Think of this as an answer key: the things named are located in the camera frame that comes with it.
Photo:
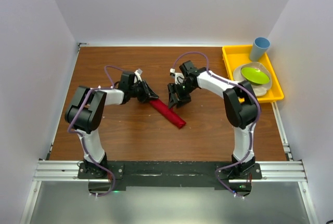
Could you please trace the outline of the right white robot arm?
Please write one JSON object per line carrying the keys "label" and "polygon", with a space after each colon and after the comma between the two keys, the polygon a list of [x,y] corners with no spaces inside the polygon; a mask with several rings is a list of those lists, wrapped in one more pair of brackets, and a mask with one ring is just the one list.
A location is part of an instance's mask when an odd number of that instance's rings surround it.
{"label": "right white robot arm", "polygon": [[180,108],[190,103],[190,93],[197,88],[221,97],[227,119],[234,128],[235,146],[232,163],[218,170],[229,170],[236,178],[245,178],[255,164],[254,129],[261,113],[252,86],[247,81],[233,82],[218,76],[206,67],[199,69],[191,61],[181,64],[180,71],[177,73],[174,68],[170,69],[175,82],[168,84],[168,108]]}

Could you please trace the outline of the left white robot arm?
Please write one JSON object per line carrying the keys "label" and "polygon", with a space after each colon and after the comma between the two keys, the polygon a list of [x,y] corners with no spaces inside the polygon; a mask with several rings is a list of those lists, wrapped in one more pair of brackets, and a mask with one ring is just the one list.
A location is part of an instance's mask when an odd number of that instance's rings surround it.
{"label": "left white robot arm", "polygon": [[158,99],[159,96],[141,78],[141,70],[124,71],[120,80],[110,87],[89,88],[79,86],[65,112],[69,123],[68,132],[77,134],[83,148],[83,171],[95,178],[109,175],[107,155],[99,137],[104,108],[126,104],[136,98],[141,103]]}

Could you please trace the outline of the red cloth napkin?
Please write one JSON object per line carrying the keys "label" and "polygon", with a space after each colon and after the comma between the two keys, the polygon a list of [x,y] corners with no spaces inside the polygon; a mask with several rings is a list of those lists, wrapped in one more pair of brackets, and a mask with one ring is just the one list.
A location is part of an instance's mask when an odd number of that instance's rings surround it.
{"label": "red cloth napkin", "polygon": [[179,117],[172,109],[169,109],[168,106],[160,99],[151,100],[149,103],[154,109],[156,109],[162,116],[164,116],[178,129],[181,129],[186,125],[186,122],[181,117]]}

